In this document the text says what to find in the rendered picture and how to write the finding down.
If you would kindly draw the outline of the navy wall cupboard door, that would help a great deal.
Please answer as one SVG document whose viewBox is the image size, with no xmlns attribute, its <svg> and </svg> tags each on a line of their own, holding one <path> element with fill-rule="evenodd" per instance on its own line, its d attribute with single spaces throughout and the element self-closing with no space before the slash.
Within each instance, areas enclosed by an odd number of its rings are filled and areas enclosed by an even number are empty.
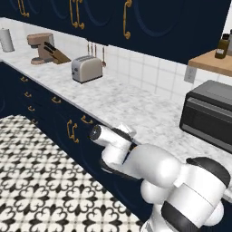
<svg viewBox="0 0 232 232">
<path fill-rule="evenodd" d="M 126 47 L 186 64 L 215 49 L 231 0 L 132 0 Z"/>
<path fill-rule="evenodd" d="M 69 0 L 24 0 L 32 24 L 65 34 L 74 34 L 78 28 L 72 26 Z M 72 5 L 73 20 L 76 18 L 76 4 Z"/>
<path fill-rule="evenodd" d="M 123 40 L 122 13 L 125 0 L 82 0 L 77 34 L 97 44 L 120 46 Z"/>
<path fill-rule="evenodd" d="M 0 0 L 0 17 L 22 21 L 17 0 Z"/>
</svg>

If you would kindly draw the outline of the white wall socket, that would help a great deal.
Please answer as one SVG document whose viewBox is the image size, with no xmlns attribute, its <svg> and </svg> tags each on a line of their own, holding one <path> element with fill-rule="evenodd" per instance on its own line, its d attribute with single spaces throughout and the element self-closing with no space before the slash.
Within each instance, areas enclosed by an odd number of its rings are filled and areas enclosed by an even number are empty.
<svg viewBox="0 0 232 232">
<path fill-rule="evenodd" d="M 193 83 L 196 78 L 197 68 L 192 66 L 187 66 L 184 81 L 188 83 Z"/>
</svg>

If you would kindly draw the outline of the olive green bottle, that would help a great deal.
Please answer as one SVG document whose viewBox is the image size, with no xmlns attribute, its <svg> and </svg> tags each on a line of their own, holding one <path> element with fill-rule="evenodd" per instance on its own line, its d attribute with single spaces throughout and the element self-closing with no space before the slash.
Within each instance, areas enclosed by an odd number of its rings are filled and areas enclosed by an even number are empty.
<svg viewBox="0 0 232 232">
<path fill-rule="evenodd" d="M 215 57 L 217 59 L 224 59 L 227 54 L 228 46 L 229 46 L 229 34 L 223 34 L 222 38 L 218 42 Z"/>
</svg>

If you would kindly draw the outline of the white paper towel roll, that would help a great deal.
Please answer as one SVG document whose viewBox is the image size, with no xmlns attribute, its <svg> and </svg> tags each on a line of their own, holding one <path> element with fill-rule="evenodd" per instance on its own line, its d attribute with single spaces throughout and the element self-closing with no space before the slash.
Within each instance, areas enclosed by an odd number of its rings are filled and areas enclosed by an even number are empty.
<svg viewBox="0 0 232 232">
<path fill-rule="evenodd" d="M 0 29 L 0 44 L 5 53 L 10 53 L 15 50 L 9 29 Z"/>
</svg>

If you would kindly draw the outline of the navy base cupboard door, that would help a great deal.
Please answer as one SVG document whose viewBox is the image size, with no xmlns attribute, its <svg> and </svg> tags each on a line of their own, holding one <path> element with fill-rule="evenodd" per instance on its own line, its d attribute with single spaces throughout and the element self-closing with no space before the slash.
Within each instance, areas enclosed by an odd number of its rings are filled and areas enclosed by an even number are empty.
<svg viewBox="0 0 232 232">
<path fill-rule="evenodd" d="M 104 173 L 101 169 L 99 159 L 101 156 L 102 148 L 91 141 L 90 138 L 85 139 L 82 136 L 76 122 L 72 125 L 73 141 L 81 146 L 82 154 L 81 160 L 83 167 L 89 172 L 98 182 L 104 185 Z"/>
<path fill-rule="evenodd" d="M 50 119 L 44 112 L 46 118 L 47 129 L 52 140 L 67 153 L 69 157 L 72 157 L 73 142 L 67 135 L 67 122 L 63 119 Z"/>
<path fill-rule="evenodd" d="M 0 119 L 13 113 L 13 93 L 9 68 L 4 62 L 0 62 Z"/>
</svg>

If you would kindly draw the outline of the grey bottle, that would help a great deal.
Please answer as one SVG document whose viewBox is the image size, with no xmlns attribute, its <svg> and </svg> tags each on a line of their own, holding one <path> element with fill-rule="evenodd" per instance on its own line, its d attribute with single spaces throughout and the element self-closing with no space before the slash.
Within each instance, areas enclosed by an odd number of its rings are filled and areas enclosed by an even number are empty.
<svg viewBox="0 0 232 232">
<path fill-rule="evenodd" d="M 229 35 L 229 46 L 227 48 L 227 55 L 232 56 L 232 29 L 230 30 Z"/>
</svg>

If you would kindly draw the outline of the wooden knife block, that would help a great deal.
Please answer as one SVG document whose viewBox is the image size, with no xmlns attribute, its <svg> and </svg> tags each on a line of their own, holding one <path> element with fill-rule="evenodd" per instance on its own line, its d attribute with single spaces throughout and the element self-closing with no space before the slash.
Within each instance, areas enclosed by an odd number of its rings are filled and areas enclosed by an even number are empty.
<svg viewBox="0 0 232 232">
<path fill-rule="evenodd" d="M 53 62 L 56 64 L 68 63 L 70 61 L 70 59 L 65 54 L 56 49 L 50 43 L 45 42 L 43 48 L 53 57 Z"/>
</svg>

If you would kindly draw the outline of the black microwave oven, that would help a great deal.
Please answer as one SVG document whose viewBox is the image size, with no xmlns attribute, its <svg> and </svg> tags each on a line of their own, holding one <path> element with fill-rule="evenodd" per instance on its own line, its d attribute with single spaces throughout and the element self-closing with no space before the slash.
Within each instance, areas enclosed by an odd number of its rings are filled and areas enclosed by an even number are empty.
<svg viewBox="0 0 232 232">
<path fill-rule="evenodd" d="M 232 86 L 208 80 L 188 92 L 179 127 L 232 154 Z"/>
</svg>

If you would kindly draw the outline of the silver toaster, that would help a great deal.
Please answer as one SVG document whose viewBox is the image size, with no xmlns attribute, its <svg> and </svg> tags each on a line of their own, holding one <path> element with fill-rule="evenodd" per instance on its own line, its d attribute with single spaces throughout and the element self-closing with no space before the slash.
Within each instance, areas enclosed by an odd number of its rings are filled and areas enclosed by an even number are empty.
<svg viewBox="0 0 232 232">
<path fill-rule="evenodd" d="M 85 55 L 72 61 L 72 78 L 85 83 L 102 77 L 102 61 L 94 56 Z"/>
</svg>

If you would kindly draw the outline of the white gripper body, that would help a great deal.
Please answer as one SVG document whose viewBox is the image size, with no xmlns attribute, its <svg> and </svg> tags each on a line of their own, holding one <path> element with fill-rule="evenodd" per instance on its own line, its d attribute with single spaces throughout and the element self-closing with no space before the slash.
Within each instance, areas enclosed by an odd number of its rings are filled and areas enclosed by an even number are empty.
<svg viewBox="0 0 232 232">
<path fill-rule="evenodd" d="M 125 123 L 121 123 L 117 129 L 120 131 L 120 135 L 124 138 L 133 138 L 136 135 L 136 130 Z"/>
</svg>

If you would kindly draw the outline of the navy drawer front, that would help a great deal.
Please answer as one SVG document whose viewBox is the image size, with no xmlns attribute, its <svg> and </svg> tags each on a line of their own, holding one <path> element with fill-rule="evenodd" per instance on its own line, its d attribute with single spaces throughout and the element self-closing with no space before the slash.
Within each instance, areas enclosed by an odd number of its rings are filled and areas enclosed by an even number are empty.
<svg viewBox="0 0 232 232">
<path fill-rule="evenodd" d="M 46 122 L 46 118 L 44 116 L 44 107 L 41 103 L 39 103 L 35 99 L 22 99 L 22 105 L 23 105 L 23 113 L 29 112 L 33 114 L 37 114 L 42 118 L 44 122 Z M 28 107 L 32 106 L 35 111 L 28 111 Z"/>
<path fill-rule="evenodd" d="M 71 115 L 72 115 L 72 120 L 74 122 L 77 123 L 79 129 L 81 130 L 82 136 L 85 139 L 89 138 L 89 135 L 93 129 L 93 127 L 97 124 L 100 124 L 99 121 L 97 121 L 96 119 L 94 119 L 91 115 L 87 114 L 86 112 L 80 110 L 79 108 L 76 108 L 74 106 L 72 106 L 71 108 Z M 86 124 L 84 122 L 81 121 L 81 117 L 85 115 L 86 116 L 86 120 L 92 120 L 93 124 Z"/>
<path fill-rule="evenodd" d="M 60 99 L 62 103 L 56 104 L 52 102 L 51 99 L 54 96 L 57 100 Z M 67 101 L 45 88 L 42 88 L 41 97 L 43 100 L 44 112 L 50 119 L 63 119 L 64 121 L 68 121 L 71 118 L 70 114 L 72 106 Z"/>
<path fill-rule="evenodd" d="M 43 100 L 42 100 L 42 97 L 39 95 L 39 96 L 32 96 L 31 98 L 27 98 L 27 97 L 25 97 L 24 95 L 22 95 L 20 92 L 19 92 L 19 96 L 20 96 L 20 100 L 22 100 L 22 99 L 35 99 L 35 100 L 37 100 L 39 103 L 41 103 L 42 105 L 44 105 L 43 104 Z"/>
<path fill-rule="evenodd" d="M 24 77 L 28 79 L 28 82 L 22 82 L 20 79 Z M 34 82 L 29 77 L 25 76 L 21 72 L 14 71 L 14 78 L 17 86 L 17 90 L 24 95 L 25 92 L 29 92 L 32 96 L 39 96 L 42 93 L 42 87 Z"/>
<path fill-rule="evenodd" d="M 46 123 L 42 120 L 40 116 L 37 114 L 26 112 L 24 116 L 31 122 L 32 119 L 35 119 L 38 121 L 38 124 L 34 125 L 36 128 L 38 128 L 40 131 L 42 131 L 44 134 L 47 134 L 46 129 Z"/>
</svg>

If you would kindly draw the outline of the wooden wall shelf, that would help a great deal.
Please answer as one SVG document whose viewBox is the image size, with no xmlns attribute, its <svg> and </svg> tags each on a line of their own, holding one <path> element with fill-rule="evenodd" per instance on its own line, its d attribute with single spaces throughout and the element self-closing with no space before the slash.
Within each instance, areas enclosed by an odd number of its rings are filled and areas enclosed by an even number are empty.
<svg viewBox="0 0 232 232">
<path fill-rule="evenodd" d="M 223 59 L 215 57 L 216 51 L 210 51 L 188 61 L 188 66 L 232 77 L 232 56 Z"/>
</svg>

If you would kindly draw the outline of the beige stand mixer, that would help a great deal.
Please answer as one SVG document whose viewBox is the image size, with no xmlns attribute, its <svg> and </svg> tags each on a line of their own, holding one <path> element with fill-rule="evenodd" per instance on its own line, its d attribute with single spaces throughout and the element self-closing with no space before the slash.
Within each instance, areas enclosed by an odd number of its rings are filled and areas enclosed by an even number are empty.
<svg viewBox="0 0 232 232">
<path fill-rule="evenodd" d="M 28 34 L 27 42 L 32 48 L 38 51 L 38 56 L 31 60 L 31 64 L 38 65 L 49 63 L 53 60 L 50 53 L 44 50 L 44 43 L 54 45 L 52 33 Z"/>
</svg>

